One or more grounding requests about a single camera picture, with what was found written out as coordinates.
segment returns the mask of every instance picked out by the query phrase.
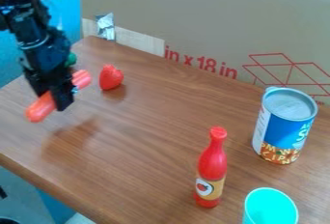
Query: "teal cup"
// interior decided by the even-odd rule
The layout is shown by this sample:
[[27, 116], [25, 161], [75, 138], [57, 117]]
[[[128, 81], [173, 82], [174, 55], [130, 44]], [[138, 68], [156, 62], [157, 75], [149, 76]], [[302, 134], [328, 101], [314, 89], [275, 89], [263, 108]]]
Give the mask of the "teal cup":
[[245, 198], [243, 224], [297, 224], [298, 208], [288, 195], [273, 188], [257, 188]]

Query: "black robotic arm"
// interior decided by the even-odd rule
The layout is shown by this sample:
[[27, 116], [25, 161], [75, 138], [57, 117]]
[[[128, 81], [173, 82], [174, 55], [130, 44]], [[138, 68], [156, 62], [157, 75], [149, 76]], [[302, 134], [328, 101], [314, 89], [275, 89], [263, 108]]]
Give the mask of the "black robotic arm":
[[70, 42], [49, 26], [48, 8], [41, 0], [0, 0], [0, 31], [10, 30], [25, 59], [24, 75], [37, 96], [50, 91], [58, 111], [73, 103], [75, 86], [66, 67]]

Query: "tin can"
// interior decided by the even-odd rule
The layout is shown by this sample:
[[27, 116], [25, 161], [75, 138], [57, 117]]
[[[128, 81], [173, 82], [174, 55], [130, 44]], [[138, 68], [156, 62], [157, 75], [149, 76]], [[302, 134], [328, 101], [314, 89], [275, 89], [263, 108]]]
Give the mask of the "tin can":
[[252, 140], [254, 150], [273, 163], [292, 163], [304, 147], [317, 110], [316, 102], [301, 91], [267, 88]]

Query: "orange carrot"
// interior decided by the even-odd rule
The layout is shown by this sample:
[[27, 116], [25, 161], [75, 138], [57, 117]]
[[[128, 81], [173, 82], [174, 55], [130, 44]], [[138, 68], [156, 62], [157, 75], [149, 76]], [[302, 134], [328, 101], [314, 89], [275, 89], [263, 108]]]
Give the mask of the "orange carrot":
[[[78, 90], [86, 88], [91, 82], [92, 77], [86, 70], [80, 70], [73, 74], [72, 83]], [[38, 123], [43, 121], [55, 109], [53, 97], [47, 91], [26, 109], [25, 115], [30, 122]]]

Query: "blue can label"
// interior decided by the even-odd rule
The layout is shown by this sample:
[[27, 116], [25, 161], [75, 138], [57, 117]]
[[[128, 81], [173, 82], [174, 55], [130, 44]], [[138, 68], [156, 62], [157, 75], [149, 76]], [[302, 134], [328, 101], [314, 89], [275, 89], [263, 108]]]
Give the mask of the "blue can label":
[[265, 160], [290, 164], [304, 147], [314, 118], [290, 121], [279, 118], [261, 107], [253, 137], [253, 148]]

